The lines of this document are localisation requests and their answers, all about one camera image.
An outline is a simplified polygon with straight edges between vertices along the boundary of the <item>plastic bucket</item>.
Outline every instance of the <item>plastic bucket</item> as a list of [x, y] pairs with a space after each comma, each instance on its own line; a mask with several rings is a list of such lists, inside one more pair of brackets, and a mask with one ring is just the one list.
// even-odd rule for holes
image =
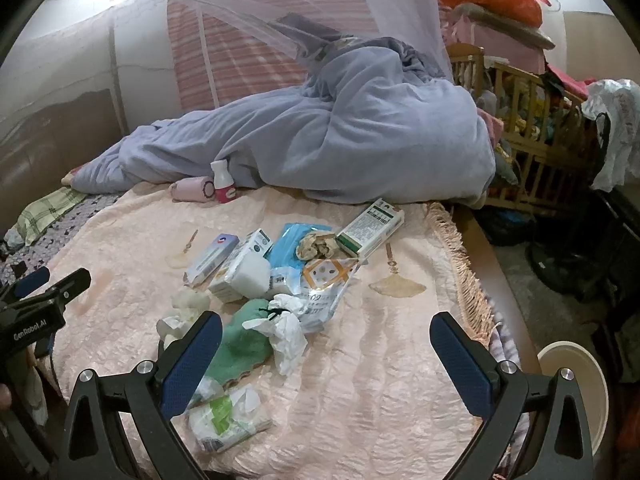
[[544, 375], [553, 376], [559, 368], [570, 368], [580, 386], [595, 455], [609, 418], [609, 392], [604, 374], [594, 357], [583, 347], [571, 341], [556, 341], [538, 354]]

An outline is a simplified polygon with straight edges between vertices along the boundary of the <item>floor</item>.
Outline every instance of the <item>floor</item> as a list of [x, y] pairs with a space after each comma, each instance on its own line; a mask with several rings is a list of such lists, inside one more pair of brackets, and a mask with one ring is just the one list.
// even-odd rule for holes
[[[602, 320], [607, 311], [604, 300], [579, 303], [573, 296], [562, 296], [542, 283], [533, 273], [525, 257], [525, 244], [512, 247], [494, 247], [495, 255], [507, 278], [522, 312], [536, 350], [555, 341], [568, 340], [585, 347], [603, 367], [591, 342], [593, 320]], [[615, 440], [614, 407], [611, 406], [609, 423], [602, 444], [595, 457], [594, 480], [610, 480], [612, 474], [613, 445]]]

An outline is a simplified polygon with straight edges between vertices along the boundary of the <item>blanket fringe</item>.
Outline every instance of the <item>blanket fringe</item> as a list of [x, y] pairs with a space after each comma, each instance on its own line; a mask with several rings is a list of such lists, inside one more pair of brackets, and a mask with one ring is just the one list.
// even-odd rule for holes
[[466, 323], [466, 332], [487, 348], [495, 327], [494, 316], [480, 287], [480, 281], [471, 270], [466, 249], [462, 245], [462, 235], [440, 202], [429, 202], [424, 208], [425, 218], [434, 228], [454, 269], [458, 303], [462, 319]]

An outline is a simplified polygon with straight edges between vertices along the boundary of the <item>green plaid towel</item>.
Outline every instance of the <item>green plaid towel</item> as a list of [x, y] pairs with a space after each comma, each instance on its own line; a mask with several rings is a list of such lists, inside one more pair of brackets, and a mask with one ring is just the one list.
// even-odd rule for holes
[[14, 228], [30, 246], [53, 222], [78, 204], [86, 195], [70, 187], [61, 187], [24, 208]]

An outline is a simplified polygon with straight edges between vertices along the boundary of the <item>white and pink bottle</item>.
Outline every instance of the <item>white and pink bottle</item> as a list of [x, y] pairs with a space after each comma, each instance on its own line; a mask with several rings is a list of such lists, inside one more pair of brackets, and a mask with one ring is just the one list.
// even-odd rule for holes
[[238, 195], [236, 193], [236, 184], [229, 173], [226, 158], [211, 163], [213, 170], [213, 186], [216, 188], [216, 199], [221, 204], [231, 202]]

